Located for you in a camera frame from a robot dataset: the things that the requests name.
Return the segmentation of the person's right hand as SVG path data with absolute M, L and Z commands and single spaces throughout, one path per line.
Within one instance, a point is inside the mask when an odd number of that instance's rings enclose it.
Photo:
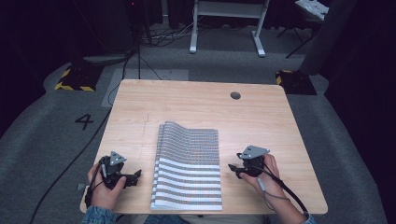
M 264 170 L 268 172 L 268 174 L 261 173 L 258 177 L 252 177 L 250 175 L 245 174 L 243 179 L 246 182 L 248 182 L 264 198 L 264 200 L 265 200 L 266 192 L 278 196 L 280 195 L 286 196 L 283 189 L 271 177 L 271 175 L 279 177 L 279 171 L 276 166 L 275 157 L 271 154 L 265 155 L 264 164 L 265 164 Z

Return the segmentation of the black yellow striped stand base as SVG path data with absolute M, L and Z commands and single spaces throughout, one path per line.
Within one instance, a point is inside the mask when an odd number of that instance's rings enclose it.
M 55 90 L 96 91 L 103 66 L 76 67 L 69 65 L 61 75 Z
M 276 84 L 284 89 L 286 94 L 316 95 L 317 92 L 309 76 L 299 70 L 279 70 L 276 72 Z

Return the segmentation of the white desk frame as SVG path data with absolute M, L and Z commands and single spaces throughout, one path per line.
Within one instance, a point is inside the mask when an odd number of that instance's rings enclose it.
M 217 17 L 257 19 L 258 24 L 256 26 L 256 29 L 251 32 L 251 35 L 255 43 L 258 55 L 260 57 L 264 57 L 266 53 L 264 51 L 264 47 L 260 39 L 260 34 L 262 31 L 262 25 L 266 16 L 269 2 L 270 0 L 263 0 L 263 2 L 259 4 L 250 4 L 250 3 L 208 2 L 206 0 L 194 0 L 190 53 L 194 54 L 197 51 L 198 17 L 217 16 Z

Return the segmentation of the striped cloth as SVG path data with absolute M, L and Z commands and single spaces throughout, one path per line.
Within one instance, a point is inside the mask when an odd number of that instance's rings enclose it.
M 173 121 L 160 125 L 150 208 L 222 209 L 217 130 L 188 129 Z

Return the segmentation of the white cloth bundle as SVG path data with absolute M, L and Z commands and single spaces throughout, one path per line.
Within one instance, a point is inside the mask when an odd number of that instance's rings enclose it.
M 329 8 L 321 4 L 318 0 L 297 0 L 295 4 L 317 16 L 322 21 L 329 11 Z

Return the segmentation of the black folding stand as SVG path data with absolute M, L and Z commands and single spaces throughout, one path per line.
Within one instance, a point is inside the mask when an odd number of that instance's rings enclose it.
M 285 56 L 286 59 L 290 58 L 294 53 L 298 52 L 307 43 L 309 43 L 317 34 L 323 20 L 308 12 L 299 12 L 298 15 L 291 21 L 291 25 L 284 26 L 283 30 L 277 35 L 281 37 L 288 31 L 291 31 L 297 37 L 299 45 Z M 302 37 L 302 31 L 308 31 L 308 37 Z

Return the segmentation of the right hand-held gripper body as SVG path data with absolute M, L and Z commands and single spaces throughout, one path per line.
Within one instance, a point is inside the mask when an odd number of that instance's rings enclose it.
M 243 168 L 237 168 L 236 175 L 240 176 L 241 173 L 245 173 L 252 177 L 258 177 L 263 170 L 264 156 L 269 152 L 268 148 L 247 146 L 242 153 L 236 154 L 243 161 Z

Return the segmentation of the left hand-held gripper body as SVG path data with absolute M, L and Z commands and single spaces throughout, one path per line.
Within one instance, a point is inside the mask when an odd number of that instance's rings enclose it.
M 104 156 L 100 160 L 102 178 L 108 189 L 114 189 L 120 178 L 123 177 L 121 169 L 126 161 L 126 158 L 115 151 L 112 151 L 109 156 Z

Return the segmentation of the person's left hand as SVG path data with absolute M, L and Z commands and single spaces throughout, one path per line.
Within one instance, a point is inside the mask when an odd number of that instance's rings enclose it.
M 103 183 L 103 178 L 99 174 L 99 164 L 96 163 L 87 173 L 88 181 L 93 187 L 92 206 L 99 206 L 108 210 L 116 207 L 117 200 L 124 188 L 126 178 L 123 176 L 119 179 L 114 189 L 108 189 Z

